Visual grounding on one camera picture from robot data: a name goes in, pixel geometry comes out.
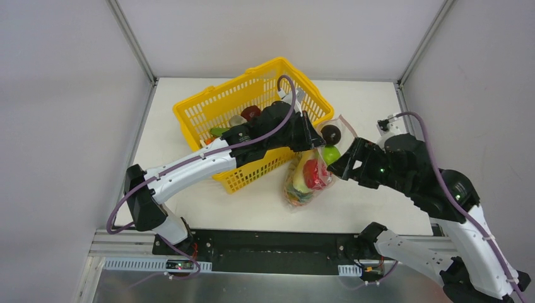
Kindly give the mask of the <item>green apple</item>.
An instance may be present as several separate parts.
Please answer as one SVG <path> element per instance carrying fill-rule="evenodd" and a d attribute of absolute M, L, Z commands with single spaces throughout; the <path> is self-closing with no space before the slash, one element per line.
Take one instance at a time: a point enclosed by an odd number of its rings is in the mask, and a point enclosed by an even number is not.
<path fill-rule="evenodd" d="M 322 159 L 329 166 L 341 157 L 340 151 L 334 145 L 327 145 L 322 149 Z"/>

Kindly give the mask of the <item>dark avocado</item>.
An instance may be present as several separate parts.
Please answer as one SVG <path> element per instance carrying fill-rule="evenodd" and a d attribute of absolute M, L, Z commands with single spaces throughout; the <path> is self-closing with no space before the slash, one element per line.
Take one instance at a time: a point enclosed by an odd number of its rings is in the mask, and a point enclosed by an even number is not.
<path fill-rule="evenodd" d="M 336 145 L 341 141 L 341 130 L 332 124 L 328 124 L 322 127 L 320 130 L 326 145 Z"/>

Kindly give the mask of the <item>red bell pepper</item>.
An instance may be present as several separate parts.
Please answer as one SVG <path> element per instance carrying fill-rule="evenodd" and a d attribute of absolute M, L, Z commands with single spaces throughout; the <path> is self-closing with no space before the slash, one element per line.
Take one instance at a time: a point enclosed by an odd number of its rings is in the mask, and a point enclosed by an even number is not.
<path fill-rule="evenodd" d="M 322 190 L 331 182 L 331 173 L 325 163 L 318 158 L 307 160 L 303 166 L 303 176 L 309 189 Z"/>

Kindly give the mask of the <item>clear zip top bag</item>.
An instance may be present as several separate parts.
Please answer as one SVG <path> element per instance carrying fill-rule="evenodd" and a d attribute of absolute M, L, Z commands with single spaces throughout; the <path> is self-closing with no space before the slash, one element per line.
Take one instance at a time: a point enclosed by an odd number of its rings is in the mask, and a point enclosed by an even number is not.
<path fill-rule="evenodd" d="M 336 182 L 338 178 L 327 167 L 339 160 L 356 138 L 356 131 L 342 115 L 315 129 L 326 145 L 298 153 L 286 171 L 283 196 L 292 208 L 309 204 Z"/>

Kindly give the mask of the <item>white radish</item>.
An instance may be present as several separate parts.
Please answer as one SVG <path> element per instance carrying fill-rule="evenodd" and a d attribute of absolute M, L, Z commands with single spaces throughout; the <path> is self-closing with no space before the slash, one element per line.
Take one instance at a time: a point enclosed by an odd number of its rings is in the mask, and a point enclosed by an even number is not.
<path fill-rule="evenodd" d="M 307 194 L 312 191 L 307 187 L 305 183 L 305 179 L 303 176 L 303 165 L 298 165 L 294 171 L 293 188 L 303 194 Z"/>

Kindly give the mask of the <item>toy pineapple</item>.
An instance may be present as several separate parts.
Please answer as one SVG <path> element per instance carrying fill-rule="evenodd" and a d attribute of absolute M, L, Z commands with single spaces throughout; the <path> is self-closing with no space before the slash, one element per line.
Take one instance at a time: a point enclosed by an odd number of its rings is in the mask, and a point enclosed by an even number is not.
<path fill-rule="evenodd" d="M 295 189 L 292 184 L 284 187 L 283 194 L 286 201 L 293 206 L 304 206 L 310 203 L 314 197 L 314 192 L 302 193 Z"/>

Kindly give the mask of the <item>yellow plastic basket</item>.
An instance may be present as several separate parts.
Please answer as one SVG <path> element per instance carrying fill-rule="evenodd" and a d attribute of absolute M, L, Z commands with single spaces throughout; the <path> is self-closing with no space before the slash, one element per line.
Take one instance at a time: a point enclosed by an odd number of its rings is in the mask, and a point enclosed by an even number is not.
<path fill-rule="evenodd" d="M 325 145 L 317 126 L 333 107 L 285 58 L 277 57 L 173 107 L 192 155 L 163 177 L 176 193 L 207 178 L 228 193 Z"/>

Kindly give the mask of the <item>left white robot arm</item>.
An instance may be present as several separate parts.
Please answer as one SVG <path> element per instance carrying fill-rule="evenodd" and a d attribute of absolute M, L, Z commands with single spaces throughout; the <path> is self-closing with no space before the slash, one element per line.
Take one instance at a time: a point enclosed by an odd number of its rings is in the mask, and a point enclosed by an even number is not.
<path fill-rule="evenodd" d="M 130 166 L 124 189 L 134 228 L 164 236 L 175 254 L 185 255 L 192 249 L 192 238 L 185 220 L 165 208 L 172 196 L 215 174 L 261 160 L 269 150 L 288 147 L 305 152 L 324 145 L 305 111 L 275 101 L 259 116 L 231 127 L 187 157 L 147 170 Z"/>

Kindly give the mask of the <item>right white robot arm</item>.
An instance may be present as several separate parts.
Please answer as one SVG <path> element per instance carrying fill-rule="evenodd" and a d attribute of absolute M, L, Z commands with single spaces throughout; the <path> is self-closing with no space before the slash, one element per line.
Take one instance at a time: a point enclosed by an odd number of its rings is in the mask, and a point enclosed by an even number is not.
<path fill-rule="evenodd" d="M 437 283 L 452 302 L 511 302 L 512 292 L 525 291 L 531 277 L 491 248 L 490 230 L 472 182 L 456 170 L 434 170 L 432 164 L 423 141 L 398 134 L 380 144 L 356 138 L 328 166 L 342 180 L 404 194 L 437 221 L 457 251 L 445 256 L 372 222 L 356 239 L 359 253 L 404 263 Z"/>

